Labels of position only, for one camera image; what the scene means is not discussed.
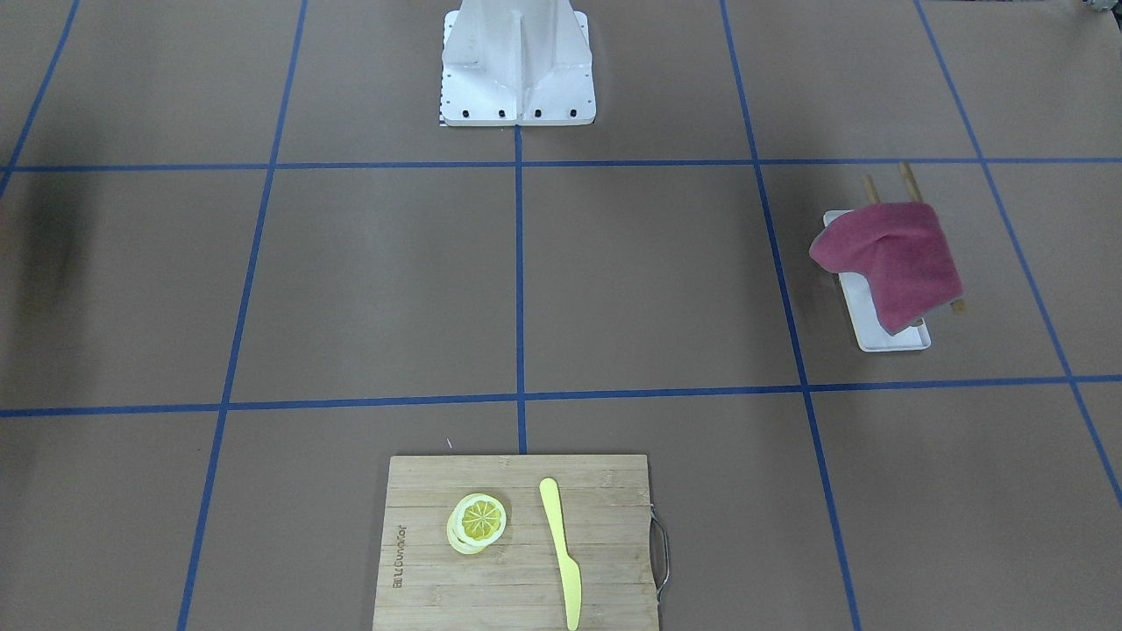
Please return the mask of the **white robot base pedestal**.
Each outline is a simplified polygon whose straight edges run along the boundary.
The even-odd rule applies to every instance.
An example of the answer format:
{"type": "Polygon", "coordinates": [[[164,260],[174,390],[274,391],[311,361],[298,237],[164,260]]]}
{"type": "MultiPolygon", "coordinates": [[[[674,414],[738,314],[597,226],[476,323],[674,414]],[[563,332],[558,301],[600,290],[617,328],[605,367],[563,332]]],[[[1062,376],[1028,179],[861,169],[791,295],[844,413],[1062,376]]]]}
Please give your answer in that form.
{"type": "Polygon", "coordinates": [[[465,1],[445,13],[442,35],[440,124],[596,120],[589,20],[569,1],[465,1]]]}

